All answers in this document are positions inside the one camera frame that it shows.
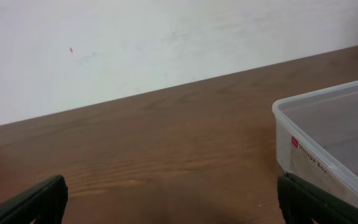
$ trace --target red logo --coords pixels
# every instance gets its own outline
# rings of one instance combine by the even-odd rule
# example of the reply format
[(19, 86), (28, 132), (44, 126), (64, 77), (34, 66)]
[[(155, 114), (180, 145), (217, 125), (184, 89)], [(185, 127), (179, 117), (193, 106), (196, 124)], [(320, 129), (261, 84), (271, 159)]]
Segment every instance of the red logo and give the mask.
[(299, 142), (298, 142), (298, 140), (296, 140), (296, 138), (294, 138), (293, 136), (292, 136), (291, 142), (292, 142), (292, 144), (293, 144), (296, 148), (298, 148)]

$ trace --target wooden table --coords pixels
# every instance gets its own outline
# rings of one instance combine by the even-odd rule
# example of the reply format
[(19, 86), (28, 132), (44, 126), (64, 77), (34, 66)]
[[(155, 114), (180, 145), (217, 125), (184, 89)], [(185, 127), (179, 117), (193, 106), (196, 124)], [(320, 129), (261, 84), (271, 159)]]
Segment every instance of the wooden table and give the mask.
[(62, 174), (64, 223), (283, 223), (272, 104), (354, 80), (358, 47), (0, 126), (0, 203)]

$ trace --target clear plastic container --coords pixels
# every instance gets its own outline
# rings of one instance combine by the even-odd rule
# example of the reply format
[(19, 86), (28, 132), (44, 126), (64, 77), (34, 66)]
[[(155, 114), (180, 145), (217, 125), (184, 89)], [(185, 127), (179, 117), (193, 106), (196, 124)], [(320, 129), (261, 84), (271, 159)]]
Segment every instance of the clear plastic container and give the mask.
[(278, 100), (281, 167), (358, 208), (358, 81)]

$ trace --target black plastic object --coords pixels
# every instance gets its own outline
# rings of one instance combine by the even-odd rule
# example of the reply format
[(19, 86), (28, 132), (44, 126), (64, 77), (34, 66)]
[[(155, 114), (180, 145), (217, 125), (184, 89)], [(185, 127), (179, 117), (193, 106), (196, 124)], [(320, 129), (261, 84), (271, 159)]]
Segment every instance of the black plastic object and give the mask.
[(278, 201), (286, 224), (358, 223), (358, 208), (321, 190), (295, 174), (277, 181)]
[(60, 224), (67, 200), (65, 179), (53, 176), (0, 204), (0, 224)]

